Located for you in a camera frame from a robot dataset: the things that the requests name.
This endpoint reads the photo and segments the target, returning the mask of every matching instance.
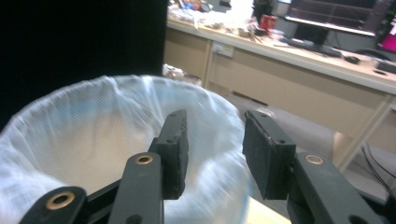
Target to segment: cable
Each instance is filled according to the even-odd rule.
[[[373,159],[373,161],[379,166],[381,167],[385,172],[387,172],[389,175],[393,176],[393,178],[396,178],[396,175],[394,175],[393,173],[391,173],[389,170],[385,169],[385,167],[383,167],[374,157],[373,154],[371,152],[370,146],[367,144],[366,145],[367,150],[369,151],[369,155],[370,157]]]
[[[364,147],[362,147],[361,150],[363,151],[364,158],[366,159],[367,164],[369,165],[370,170],[373,172],[373,175],[375,176],[375,178],[378,180],[378,182],[380,184],[382,184],[382,186],[384,186],[384,188],[387,190],[388,193],[391,193],[390,187],[387,185],[387,183],[385,183],[385,181],[381,178],[381,176],[376,172],[376,170],[373,167],[373,165],[370,163],[370,161],[369,161],[369,159],[367,157],[366,151],[364,150]]]

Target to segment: electrical outlet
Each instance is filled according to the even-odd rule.
[[[233,46],[231,45],[214,41],[212,45],[212,51],[230,58],[233,57]]]

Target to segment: white trash bag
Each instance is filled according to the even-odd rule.
[[[183,195],[164,202],[165,223],[241,223],[250,179],[237,109],[200,87],[149,76],[83,81],[16,114],[0,135],[0,223],[19,222],[52,189],[91,194],[120,179],[179,109],[187,109],[189,165]]]

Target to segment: monitor screen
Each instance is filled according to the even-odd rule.
[[[293,0],[289,21],[375,36],[394,0]]]
[[[387,28],[379,37],[377,45],[383,50],[396,53],[396,16],[387,22]]]

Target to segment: computer mouse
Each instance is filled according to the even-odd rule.
[[[361,60],[355,56],[346,56],[344,57],[344,60],[349,62],[349,63],[354,63],[354,64],[358,64]]]

